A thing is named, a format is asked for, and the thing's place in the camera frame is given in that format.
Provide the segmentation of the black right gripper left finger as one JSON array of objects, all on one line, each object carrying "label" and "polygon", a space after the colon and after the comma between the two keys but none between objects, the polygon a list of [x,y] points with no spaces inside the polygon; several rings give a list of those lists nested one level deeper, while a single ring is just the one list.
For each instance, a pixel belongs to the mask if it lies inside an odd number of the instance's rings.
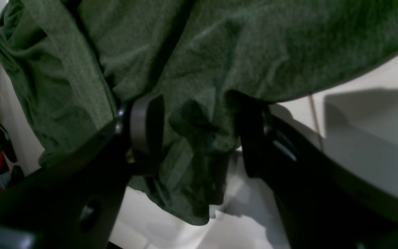
[{"label": "black right gripper left finger", "polygon": [[161,164],[164,98],[124,102],[73,154],[0,192],[0,249],[104,249],[131,177]]}]

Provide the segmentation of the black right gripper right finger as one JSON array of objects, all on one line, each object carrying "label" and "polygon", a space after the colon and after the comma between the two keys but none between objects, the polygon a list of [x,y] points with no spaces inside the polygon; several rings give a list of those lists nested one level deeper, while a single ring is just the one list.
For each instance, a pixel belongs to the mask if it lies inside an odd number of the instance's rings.
[{"label": "black right gripper right finger", "polygon": [[293,249],[398,249],[398,198],[338,165],[266,102],[239,98],[245,171],[273,191]]}]

